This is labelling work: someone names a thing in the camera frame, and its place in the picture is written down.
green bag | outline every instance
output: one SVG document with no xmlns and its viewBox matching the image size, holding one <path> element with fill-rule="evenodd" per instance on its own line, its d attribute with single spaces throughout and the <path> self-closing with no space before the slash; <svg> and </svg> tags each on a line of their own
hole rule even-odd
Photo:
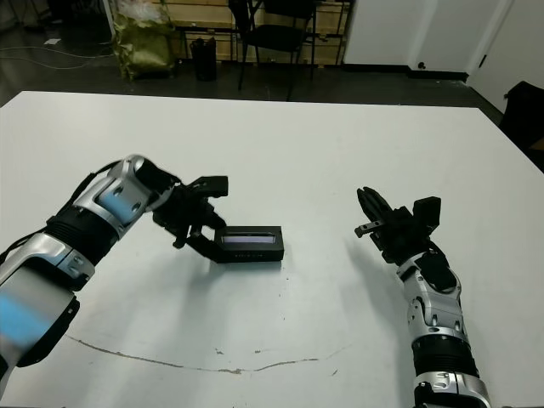
<svg viewBox="0 0 544 408">
<path fill-rule="evenodd" d="M 175 59 L 168 41 L 174 31 L 171 23 L 138 21 L 116 14 L 114 30 L 113 50 L 123 77 L 132 81 L 142 74 L 173 74 Z"/>
</svg>

office chair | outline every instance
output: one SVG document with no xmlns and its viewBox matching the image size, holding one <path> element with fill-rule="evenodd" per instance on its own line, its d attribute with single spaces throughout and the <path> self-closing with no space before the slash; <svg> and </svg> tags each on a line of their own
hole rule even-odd
<svg viewBox="0 0 544 408">
<path fill-rule="evenodd" d="M 499 128 L 544 172 L 544 151 L 530 148 L 544 137 L 544 89 L 522 81 L 504 96 L 508 104 Z"/>
<path fill-rule="evenodd" d="M 264 3 L 264 11 L 267 14 L 279 14 L 292 17 L 292 26 L 287 25 L 260 25 L 255 26 L 255 14 L 261 4 Z M 236 26 L 240 33 L 243 49 L 242 66 L 238 89 L 241 90 L 241 84 L 244 79 L 244 67 L 246 65 L 247 49 L 251 45 L 255 47 L 255 56 L 259 64 L 258 49 L 267 48 L 275 51 L 290 53 L 290 71 L 289 92 L 287 100 L 291 98 L 293 87 L 293 54 L 296 53 L 295 67 L 298 65 L 300 54 L 306 37 L 309 35 L 306 30 L 310 20 L 313 21 L 311 33 L 312 60 L 310 66 L 310 79 L 314 78 L 314 58 L 315 58 L 315 1 L 314 0 L 258 0 L 252 4 L 252 0 L 229 0 L 229 8 L 235 16 Z M 297 28 L 297 20 L 303 20 L 303 28 Z"/>
</svg>

floor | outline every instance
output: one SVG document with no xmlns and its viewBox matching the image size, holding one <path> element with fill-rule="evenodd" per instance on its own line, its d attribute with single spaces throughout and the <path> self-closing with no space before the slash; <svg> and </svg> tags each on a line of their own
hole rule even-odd
<svg viewBox="0 0 544 408">
<path fill-rule="evenodd" d="M 0 33 L 0 106 L 23 90 L 98 94 L 136 94 L 189 98 L 285 100 L 288 69 L 282 65 L 249 65 L 244 86 L 237 89 L 240 66 L 218 65 L 215 82 L 199 82 L 194 67 L 182 63 L 174 78 L 122 79 L 114 57 L 78 59 L 40 49 L 2 51 L 10 47 L 43 47 L 49 38 L 61 41 L 48 48 L 83 55 L 111 54 L 110 32 L 105 19 L 87 19 L 72 27 L 49 27 L 45 32 L 28 32 L 21 27 Z M 20 59 L 27 58 L 56 67 L 56 70 Z M 402 73 L 349 72 L 340 67 L 309 69 L 297 75 L 292 100 L 379 105 L 438 105 L 480 108 L 494 123 L 502 114 L 461 81 L 415 79 Z"/>
</svg>

white table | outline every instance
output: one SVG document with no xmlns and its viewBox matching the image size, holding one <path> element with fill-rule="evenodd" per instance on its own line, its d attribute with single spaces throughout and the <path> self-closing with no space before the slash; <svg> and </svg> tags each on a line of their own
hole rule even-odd
<svg viewBox="0 0 544 408">
<path fill-rule="evenodd" d="M 479 110 L 22 93 L 0 110 L 0 247 L 131 153 L 186 182 L 229 175 L 217 210 L 280 224 L 284 261 L 210 264 L 146 216 L 77 294 L 70 337 L 17 370 L 2 404 L 411 406 L 405 300 L 353 232 L 369 185 L 394 207 L 442 198 L 433 237 L 492 399 L 542 405 L 544 176 Z"/>
</svg>

robotic hand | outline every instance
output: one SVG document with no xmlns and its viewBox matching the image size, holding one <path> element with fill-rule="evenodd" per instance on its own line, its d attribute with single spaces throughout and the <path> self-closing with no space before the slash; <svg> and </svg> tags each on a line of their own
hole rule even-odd
<svg viewBox="0 0 544 408">
<path fill-rule="evenodd" d="M 429 236 L 439 226 L 440 199 L 429 197 L 391 209 L 373 189 L 357 190 L 370 223 L 355 229 L 371 239 L 403 281 L 412 337 L 417 407 L 490 408 L 463 324 L 461 282 Z"/>
<path fill-rule="evenodd" d="M 153 212 L 153 220 L 175 235 L 175 247 L 188 244 L 222 262 L 221 247 L 201 229 L 226 226 L 208 197 L 226 196 L 228 188 L 225 176 L 184 185 L 144 157 L 129 156 L 89 174 L 45 228 L 1 254 L 0 397 L 16 366 L 42 360 L 64 335 L 79 309 L 73 292 L 144 213 Z"/>
</svg>

